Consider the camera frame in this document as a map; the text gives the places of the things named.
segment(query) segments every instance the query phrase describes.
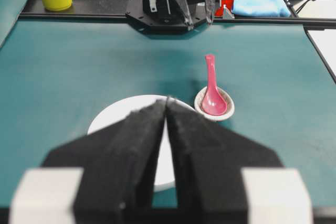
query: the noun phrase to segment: pink plastic spoon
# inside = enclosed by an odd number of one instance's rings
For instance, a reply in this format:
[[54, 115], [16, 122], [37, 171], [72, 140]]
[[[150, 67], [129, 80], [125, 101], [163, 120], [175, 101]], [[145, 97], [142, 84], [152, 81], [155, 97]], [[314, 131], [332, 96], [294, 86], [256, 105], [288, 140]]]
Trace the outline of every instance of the pink plastic spoon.
[[206, 55], [205, 61], [208, 68], [208, 86], [202, 101], [202, 109], [210, 115], [223, 115], [227, 109], [227, 104], [217, 89], [215, 56]]

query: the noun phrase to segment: blue cloth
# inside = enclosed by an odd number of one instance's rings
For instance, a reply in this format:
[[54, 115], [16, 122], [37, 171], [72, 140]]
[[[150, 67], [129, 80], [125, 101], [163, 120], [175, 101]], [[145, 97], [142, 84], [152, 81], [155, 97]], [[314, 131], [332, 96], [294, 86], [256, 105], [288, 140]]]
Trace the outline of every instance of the blue cloth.
[[284, 0], [235, 0], [233, 14], [250, 17], [289, 17]]

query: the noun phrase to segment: black metal frame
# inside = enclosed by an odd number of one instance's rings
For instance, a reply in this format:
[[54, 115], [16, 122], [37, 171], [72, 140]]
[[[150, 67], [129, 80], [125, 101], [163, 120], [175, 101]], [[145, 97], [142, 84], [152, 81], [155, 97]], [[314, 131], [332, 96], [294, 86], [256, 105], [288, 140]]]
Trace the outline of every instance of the black metal frame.
[[[41, 0], [28, 0], [25, 8], [19, 16], [19, 19], [34, 18], [34, 19], [75, 19], [75, 20], [101, 20], [108, 22], [128, 22], [128, 19], [123, 10], [126, 10], [128, 0], [110, 0], [115, 1], [115, 5], [111, 9], [95, 10], [94, 3], [101, 0], [73, 0], [74, 8], [66, 10], [64, 12], [49, 12], [46, 11], [41, 3]], [[262, 23], [262, 24], [300, 24], [303, 25], [308, 38], [315, 47], [317, 53], [321, 57], [321, 60], [325, 64], [331, 77], [336, 82], [336, 76], [330, 69], [330, 66], [326, 62], [321, 51], [311, 38], [308, 30], [324, 30], [324, 29], [336, 29], [336, 19], [324, 19], [324, 18], [300, 18], [294, 10], [291, 0], [285, 0], [289, 10], [292, 13], [290, 18], [246, 18], [236, 17], [235, 19], [216, 19], [216, 23]], [[4, 216], [4, 222], [7, 222], [9, 210], [8, 208], [0, 208], [0, 216]], [[336, 206], [335, 207], [321, 207], [313, 209], [314, 223], [315, 224], [331, 224], [336, 223]], [[177, 214], [173, 209], [156, 210], [155, 213], [150, 213], [144, 217], [147, 220], [158, 220], [158, 216], [167, 216], [167, 218], [160, 219], [161, 223], [164, 220], [179, 221], [181, 215]], [[229, 212], [227, 213], [228, 223], [241, 223], [244, 219], [244, 213], [242, 212]]]
[[[52, 19], [95, 19], [106, 21], [126, 21], [125, 15], [128, 0], [115, 0], [113, 8], [108, 12], [104, 8], [96, 8], [94, 3], [101, 0], [73, 0], [73, 8], [63, 12], [49, 12], [43, 8], [41, 0], [28, 0], [19, 18], [52, 18]], [[266, 23], [266, 24], [299, 24], [305, 29], [336, 29], [336, 18], [300, 18], [294, 10], [291, 0], [285, 0], [292, 16], [289, 18], [252, 18], [239, 17], [235, 19], [217, 18], [214, 22], [226, 23]]]

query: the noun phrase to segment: white round plate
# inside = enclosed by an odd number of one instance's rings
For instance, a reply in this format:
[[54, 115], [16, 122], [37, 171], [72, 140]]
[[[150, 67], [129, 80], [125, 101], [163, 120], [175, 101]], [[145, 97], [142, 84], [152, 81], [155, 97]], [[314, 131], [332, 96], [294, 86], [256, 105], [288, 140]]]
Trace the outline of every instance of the white round plate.
[[[128, 97], [115, 102], [103, 109], [89, 126], [88, 134], [98, 131], [106, 126], [125, 119], [131, 111], [140, 110], [143, 107], [153, 104], [156, 100], [166, 100], [163, 95], [147, 94]], [[194, 110], [188, 104], [174, 99], [178, 104]], [[169, 143], [167, 123], [164, 123], [162, 141], [157, 160], [157, 169], [155, 174], [154, 191], [162, 191], [175, 186], [174, 167], [172, 161], [172, 152]]]

